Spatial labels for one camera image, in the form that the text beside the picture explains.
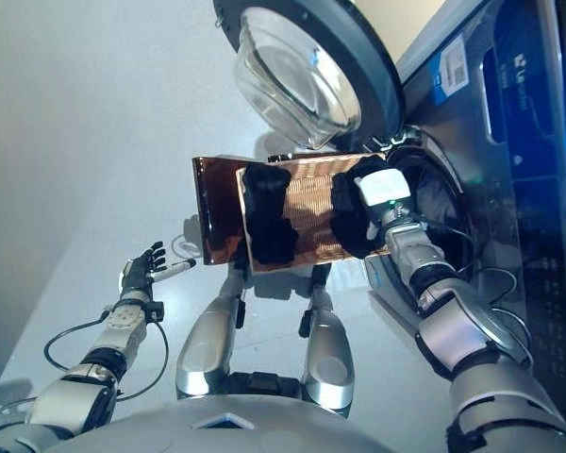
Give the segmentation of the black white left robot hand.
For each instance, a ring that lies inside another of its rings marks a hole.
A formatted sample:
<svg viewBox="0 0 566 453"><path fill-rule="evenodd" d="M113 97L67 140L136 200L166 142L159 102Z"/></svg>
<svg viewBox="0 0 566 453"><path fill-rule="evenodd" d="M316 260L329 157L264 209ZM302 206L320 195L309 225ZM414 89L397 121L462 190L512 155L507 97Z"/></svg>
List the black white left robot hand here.
<svg viewBox="0 0 566 453"><path fill-rule="evenodd" d="M120 297L141 292L151 298L154 283L182 274L196 265L194 258L167 263L165 256L163 242L156 242L137 258L129 259L119 277Z"/></svg>

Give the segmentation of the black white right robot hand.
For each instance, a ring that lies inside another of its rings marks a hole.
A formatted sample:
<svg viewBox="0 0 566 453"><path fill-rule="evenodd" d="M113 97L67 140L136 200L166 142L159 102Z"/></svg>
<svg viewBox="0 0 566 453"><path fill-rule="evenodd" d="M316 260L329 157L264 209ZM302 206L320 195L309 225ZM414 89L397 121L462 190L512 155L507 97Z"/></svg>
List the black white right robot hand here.
<svg viewBox="0 0 566 453"><path fill-rule="evenodd" d="M405 216L404 205L411 192L400 170L391 168L356 176L354 183L368 218L367 240L374 240L384 227Z"/></svg>

